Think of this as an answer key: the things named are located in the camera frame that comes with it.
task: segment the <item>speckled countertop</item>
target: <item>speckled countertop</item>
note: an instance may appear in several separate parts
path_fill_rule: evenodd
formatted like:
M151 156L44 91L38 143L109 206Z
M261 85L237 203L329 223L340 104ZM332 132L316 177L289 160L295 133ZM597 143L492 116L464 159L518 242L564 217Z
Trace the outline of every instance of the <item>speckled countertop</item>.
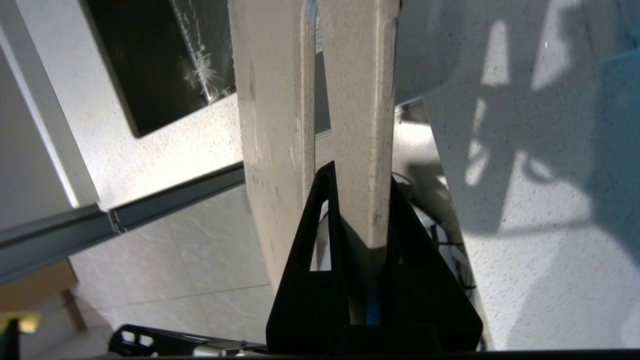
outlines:
M399 37L446 39L416 81L496 349L640 347L636 9L431 2Z
M17 4L103 208L242 161L235 95L136 138L80 2Z

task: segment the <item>wall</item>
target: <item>wall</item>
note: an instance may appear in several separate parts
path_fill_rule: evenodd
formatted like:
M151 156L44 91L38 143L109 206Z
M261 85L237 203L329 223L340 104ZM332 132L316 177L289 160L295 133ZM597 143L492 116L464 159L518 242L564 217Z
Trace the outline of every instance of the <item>wall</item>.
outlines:
M0 52L0 229L71 209L4 53Z

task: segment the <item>white speckled surface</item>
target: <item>white speckled surface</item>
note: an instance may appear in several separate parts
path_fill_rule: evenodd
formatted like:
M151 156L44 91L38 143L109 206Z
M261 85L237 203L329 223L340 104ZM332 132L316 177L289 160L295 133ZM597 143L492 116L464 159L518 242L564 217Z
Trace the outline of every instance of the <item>white speckled surface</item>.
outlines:
M236 96L136 138L80 2L17 3L103 208L242 161Z
M422 84L495 348L640 347L640 53L594 51L621 19L429 3L457 20Z

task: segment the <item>yellow object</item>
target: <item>yellow object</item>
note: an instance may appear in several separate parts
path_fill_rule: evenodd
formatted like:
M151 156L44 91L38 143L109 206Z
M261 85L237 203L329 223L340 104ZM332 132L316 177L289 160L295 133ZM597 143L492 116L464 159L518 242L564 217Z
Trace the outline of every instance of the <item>yellow object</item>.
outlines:
M0 333L4 333L9 321L18 319L18 329L23 334L33 334L40 326L40 313L35 311L11 311L0 313Z

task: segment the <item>gray floor tile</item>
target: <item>gray floor tile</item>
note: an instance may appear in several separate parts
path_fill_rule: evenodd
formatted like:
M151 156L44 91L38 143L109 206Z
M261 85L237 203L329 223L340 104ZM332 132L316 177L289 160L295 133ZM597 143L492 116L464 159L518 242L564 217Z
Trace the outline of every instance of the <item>gray floor tile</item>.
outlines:
M195 294L164 219L109 240L107 246L128 304Z
M80 309L113 307L127 303L122 286L108 250L108 242L98 244L69 257L78 285L74 289Z
M271 285L198 295L213 336L265 342Z
M130 323L197 335L211 334L195 296L83 311L83 316L88 326L109 325L114 330Z
M165 219L196 293L269 284L244 185Z

